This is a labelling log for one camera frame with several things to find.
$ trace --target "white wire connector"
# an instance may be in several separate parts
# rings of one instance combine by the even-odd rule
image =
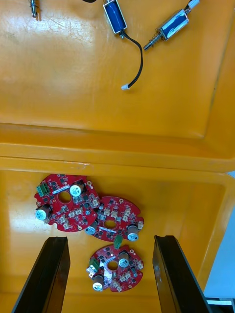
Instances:
[[[129,90],[130,88],[128,87],[128,84],[124,85],[121,87],[121,90]]]

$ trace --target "round circuit board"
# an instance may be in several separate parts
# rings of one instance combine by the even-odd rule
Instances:
[[[90,258],[87,272],[93,289],[123,292],[134,288],[142,279],[143,261],[128,245],[115,249],[113,245],[96,251]]]
[[[77,232],[97,218],[100,199],[86,176],[51,174],[37,187],[36,217],[57,229]]]
[[[85,231],[110,242],[114,242],[118,235],[120,244],[122,238],[136,241],[144,224],[139,214],[140,210],[129,200],[120,197],[102,197],[97,219]]]

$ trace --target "circuit board hole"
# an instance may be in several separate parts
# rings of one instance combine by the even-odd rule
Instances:
[[[71,195],[69,192],[63,190],[58,194],[58,199],[61,203],[69,203],[71,201]]]
[[[110,270],[117,270],[118,269],[118,263],[116,261],[110,261],[108,263],[107,267]]]
[[[114,228],[116,228],[116,226],[117,226],[117,223],[115,221],[106,220],[104,222],[104,227],[107,229],[114,229]]]

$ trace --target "yellow container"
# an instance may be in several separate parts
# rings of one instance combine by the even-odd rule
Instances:
[[[234,0],[201,1],[144,54],[102,1],[0,3],[1,156],[229,172],[235,168]],[[142,45],[185,0],[120,0]]]
[[[145,221],[139,240],[125,241],[144,261],[143,279],[120,294],[95,292],[86,273],[91,255],[108,243],[84,231],[68,234],[71,267],[64,312],[78,308],[93,312],[104,303],[114,313],[119,305],[125,310],[161,312],[152,268],[155,234],[179,239],[204,289],[235,203],[235,180],[227,174],[25,159],[16,163],[13,158],[2,159],[1,168],[0,303],[5,312],[13,307],[44,241],[65,234],[34,215],[35,186],[51,168],[56,173],[88,175],[99,194],[129,199]]]
[[[184,0],[119,0],[142,45]],[[48,236],[35,187],[48,173],[88,175],[99,193],[125,197],[145,226],[130,245],[145,267],[134,289],[95,293],[86,273],[106,245],[69,234],[64,312],[160,312],[153,236],[175,235],[205,287],[235,204],[234,0],[201,1],[189,24],[144,54],[114,36],[102,1],[0,2],[0,306],[10,312]]]

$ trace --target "black wire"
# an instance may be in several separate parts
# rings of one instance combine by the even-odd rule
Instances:
[[[127,35],[127,33],[124,31],[124,29],[121,31],[121,35],[125,36],[127,39],[129,39],[130,41],[132,41],[133,43],[135,43],[135,44],[139,47],[139,49],[140,49],[140,51],[141,51],[141,66],[140,66],[140,69],[139,69],[139,71],[138,71],[136,77],[133,79],[133,81],[128,84],[128,88],[131,88],[131,86],[133,86],[133,85],[137,82],[138,78],[139,78],[140,75],[141,75],[142,69],[143,69],[143,50],[142,50],[141,44],[139,44],[138,41],[136,41],[136,40],[132,39],[131,37],[129,37],[129,36]]]

